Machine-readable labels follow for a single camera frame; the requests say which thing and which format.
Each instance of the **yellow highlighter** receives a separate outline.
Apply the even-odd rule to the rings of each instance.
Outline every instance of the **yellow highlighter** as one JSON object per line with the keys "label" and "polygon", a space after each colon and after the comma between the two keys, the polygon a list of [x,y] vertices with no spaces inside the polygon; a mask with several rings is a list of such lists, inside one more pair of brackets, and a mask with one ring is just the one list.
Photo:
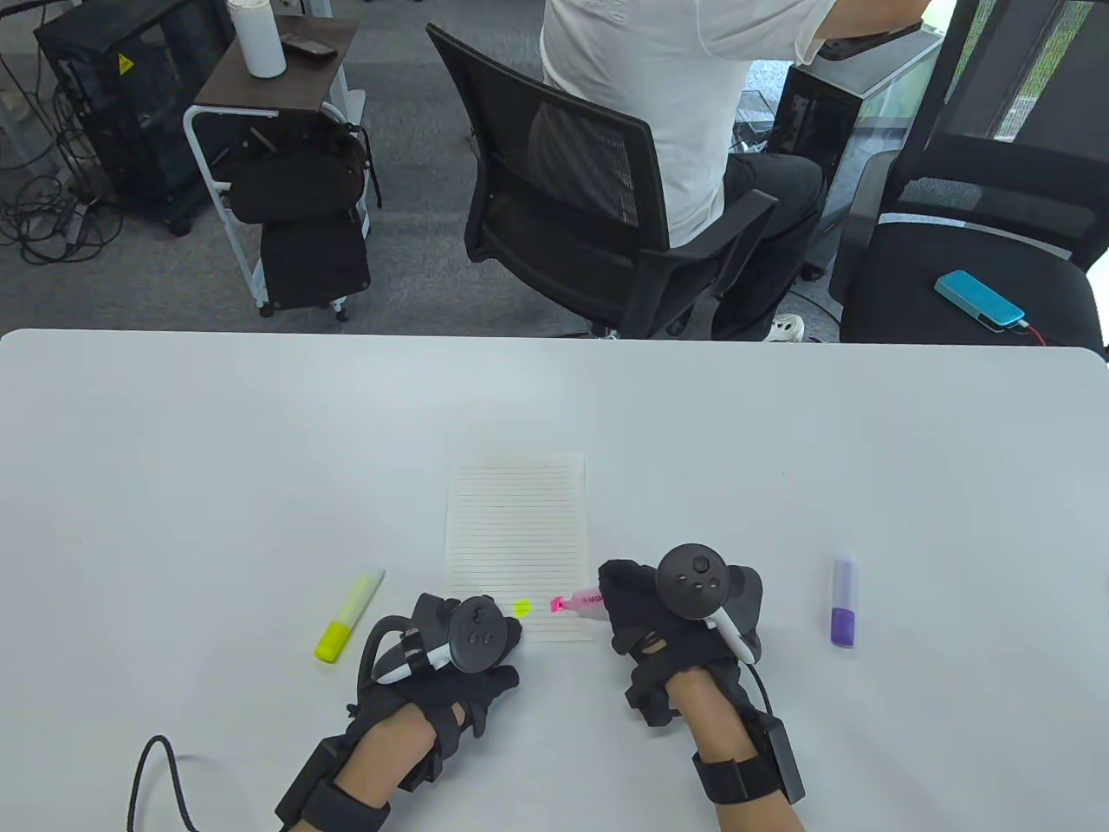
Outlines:
{"label": "yellow highlighter", "polygon": [[328,664],[335,663],[339,653],[343,652],[343,648],[346,647],[355,625],[358,623],[363,610],[366,609],[369,599],[374,597],[374,592],[381,586],[384,579],[384,569],[372,569],[358,578],[358,582],[354,585],[346,601],[344,601],[343,608],[335,616],[335,620],[327,626],[327,631],[316,645],[317,659],[326,661]]}

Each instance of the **hand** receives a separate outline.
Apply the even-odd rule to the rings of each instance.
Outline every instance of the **hand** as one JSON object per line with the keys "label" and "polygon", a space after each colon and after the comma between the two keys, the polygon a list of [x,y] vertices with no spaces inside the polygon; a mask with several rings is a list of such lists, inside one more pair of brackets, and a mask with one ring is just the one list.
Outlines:
{"label": "hand", "polygon": [[410,676],[388,688],[419,708],[433,726],[436,724],[433,714],[441,718],[457,706],[461,709],[464,719],[457,720],[457,712],[451,712],[451,718],[456,719],[464,731],[472,726],[474,735],[480,737],[485,733],[486,716],[492,700],[520,683],[516,668],[501,662],[520,643],[522,627],[515,618],[506,618],[505,621],[508,623],[508,643],[489,670],[464,673],[452,664],[447,664],[433,673]]}
{"label": "hand", "polygon": [[704,632],[701,621],[686,621],[671,612],[654,587],[655,569],[634,560],[610,560],[598,571],[604,608],[612,623],[612,647],[637,661],[658,652],[668,641],[682,641]]}
{"label": "hand", "polygon": [[430,724],[434,742],[418,765],[413,768],[400,785],[414,789],[424,780],[439,775],[442,761],[458,751],[462,731],[474,728],[474,735],[485,733],[486,719],[492,700],[520,683],[516,668],[502,662],[520,643],[521,627],[515,618],[507,618],[508,640],[505,651],[494,666],[480,673],[464,673],[452,664],[410,676],[394,684],[380,684],[359,679],[358,704],[353,707],[354,722],[348,735],[362,737],[365,726],[377,726],[391,718],[405,706],[415,706],[423,719]]}
{"label": "hand", "polygon": [[736,710],[750,708],[740,686],[740,669],[723,637],[703,621],[671,612],[654,585],[654,567],[610,560],[599,570],[601,596],[612,623],[612,649],[631,655],[628,703],[652,727],[670,723],[668,683],[683,671],[704,668]]}

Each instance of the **person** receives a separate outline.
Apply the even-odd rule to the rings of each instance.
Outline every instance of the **person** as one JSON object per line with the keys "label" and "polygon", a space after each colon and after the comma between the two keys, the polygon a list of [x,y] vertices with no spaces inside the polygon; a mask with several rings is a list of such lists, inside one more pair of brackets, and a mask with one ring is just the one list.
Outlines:
{"label": "person", "polygon": [[[918,21],[927,6],[928,0],[547,0],[539,41],[545,82],[651,126],[672,247],[693,240],[753,189],[777,199],[762,242],[718,307],[714,339],[803,339],[800,316],[775,313],[801,271],[826,195],[823,173],[812,161],[730,155],[751,63],[808,63],[825,39],[901,29]],[[533,156],[557,173],[556,195],[581,204],[606,192],[606,201],[621,201],[610,183],[598,187],[591,181],[597,166],[589,159],[598,141],[569,135],[557,120],[541,126],[547,135]]]}
{"label": "person", "polygon": [[[650,714],[663,713],[669,722],[672,704],[689,726],[703,763],[753,759],[757,751],[740,717],[740,711],[751,708],[751,703],[739,686],[734,657],[715,630],[701,621],[681,619],[663,606],[654,572],[653,567],[630,560],[612,560],[600,569],[613,647],[639,663],[661,657],[668,669],[664,693],[658,692],[658,702],[643,703],[644,717],[651,724],[661,724]],[[426,767],[433,748],[438,748],[441,763],[457,750],[461,731],[472,728],[475,735],[481,735],[494,700],[520,681],[516,669],[503,663],[519,643],[521,631],[519,621],[509,618],[508,622],[505,652],[485,672],[462,673],[447,666],[389,686],[360,686],[359,706],[348,732],[357,731],[364,714],[375,713],[374,720],[384,713],[391,716],[369,728],[334,778],[343,799],[360,804],[343,811],[343,816],[358,818],[368,806],[374,822],[383,822],[393,792],[403,784],[408,788],[421,781],[423,775],[415,781],[413,775]],[[720,649],[713,652],[713,646]],[[709,658],[701,662],[695,656]],[[721,832],[804,832],[781,790],[745,803],[719,804],[716,815]],[[318,831],[302,818],[291,832]]]}

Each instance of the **purple highlighter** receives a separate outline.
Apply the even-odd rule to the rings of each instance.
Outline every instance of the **purple highlighter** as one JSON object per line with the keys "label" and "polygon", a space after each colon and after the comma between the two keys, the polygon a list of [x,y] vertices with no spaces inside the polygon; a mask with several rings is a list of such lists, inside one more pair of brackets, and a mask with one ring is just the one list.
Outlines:
{"label": "purple highlighter", "polygon": [[853,558],[835,561],[832,576],[832,643],[855,646],[855,605],[858,600],[857,568]]}

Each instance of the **black pants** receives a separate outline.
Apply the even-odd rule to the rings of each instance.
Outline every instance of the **black pants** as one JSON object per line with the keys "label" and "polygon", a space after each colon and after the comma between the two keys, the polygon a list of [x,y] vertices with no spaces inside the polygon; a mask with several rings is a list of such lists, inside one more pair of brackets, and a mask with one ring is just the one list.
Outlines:
{"label": "black pants", "polygon": [[724,172],[724,204],[759,190],[777,200],[766,233],[746,267],[721,300],[712,321],[714,341],[762,341],[774,313],[805,262],[824,213],[827,190],[820,165],[801,156],[733,155]]}

